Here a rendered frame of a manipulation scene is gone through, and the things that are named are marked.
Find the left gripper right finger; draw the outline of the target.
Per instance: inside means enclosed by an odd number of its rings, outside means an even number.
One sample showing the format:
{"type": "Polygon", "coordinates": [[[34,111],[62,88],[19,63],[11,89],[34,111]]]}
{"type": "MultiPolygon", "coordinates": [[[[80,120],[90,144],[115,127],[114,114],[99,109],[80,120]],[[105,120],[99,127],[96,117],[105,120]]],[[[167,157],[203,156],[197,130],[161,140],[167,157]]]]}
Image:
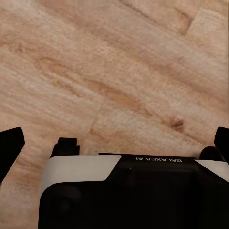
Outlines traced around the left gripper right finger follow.
{"type": "Polygon", "coordinates": [[[229,129],[218,127],[215,135],[214,144],[229,164],[229,129]]]}

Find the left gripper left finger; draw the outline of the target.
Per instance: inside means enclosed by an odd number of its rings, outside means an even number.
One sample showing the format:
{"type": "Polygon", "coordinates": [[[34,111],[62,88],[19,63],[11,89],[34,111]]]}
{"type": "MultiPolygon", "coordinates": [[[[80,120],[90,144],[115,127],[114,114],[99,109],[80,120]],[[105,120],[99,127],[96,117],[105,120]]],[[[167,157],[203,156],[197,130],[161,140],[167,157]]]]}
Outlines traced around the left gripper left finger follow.
{"type": "Polygon", "coordinates": [[[25,145],[20,127],[0,132],[0,184],[25,145]]]}

